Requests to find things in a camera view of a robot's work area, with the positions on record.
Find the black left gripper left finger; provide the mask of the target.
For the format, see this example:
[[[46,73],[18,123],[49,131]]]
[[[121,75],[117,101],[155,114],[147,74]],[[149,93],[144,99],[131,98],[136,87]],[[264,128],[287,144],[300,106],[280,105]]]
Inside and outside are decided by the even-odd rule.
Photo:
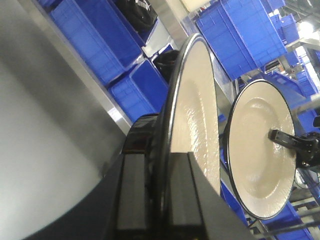
[[[147,156],[157,118],[156,113],[139,117],[98,185],[75,207],[28,239],[151,239]]]

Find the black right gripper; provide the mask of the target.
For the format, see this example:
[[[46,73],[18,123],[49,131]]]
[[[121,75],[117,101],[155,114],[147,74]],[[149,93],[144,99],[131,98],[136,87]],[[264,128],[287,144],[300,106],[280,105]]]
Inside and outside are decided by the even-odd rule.
[[[297,168],[320,172],[320,131],[309,131],[300,136],[293,136],[278,129],[271,129],[268,138],[285,148],[297,149]]]

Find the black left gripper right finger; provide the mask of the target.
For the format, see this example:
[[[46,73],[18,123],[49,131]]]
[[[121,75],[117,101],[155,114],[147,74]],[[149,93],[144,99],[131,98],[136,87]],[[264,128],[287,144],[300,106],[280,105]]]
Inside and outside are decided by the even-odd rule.
[[[254,236],[213,189],[192,152],[172,153],[167,240],[252,240]]]

